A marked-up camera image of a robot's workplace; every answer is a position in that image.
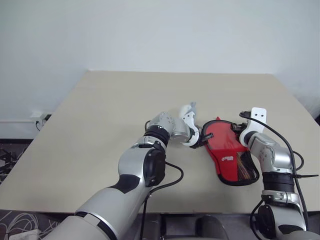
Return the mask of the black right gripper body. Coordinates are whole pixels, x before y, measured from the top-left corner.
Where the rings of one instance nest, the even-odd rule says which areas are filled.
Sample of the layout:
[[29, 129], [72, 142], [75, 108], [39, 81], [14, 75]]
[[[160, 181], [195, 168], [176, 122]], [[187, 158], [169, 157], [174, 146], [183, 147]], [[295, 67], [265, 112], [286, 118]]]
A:
[[242, 133], [246, 128], [247, 128], [248, 124], [243, 122], [241, 124], [237, 124], [237, 123], [231, 123], [231, 130], [234, 133]]

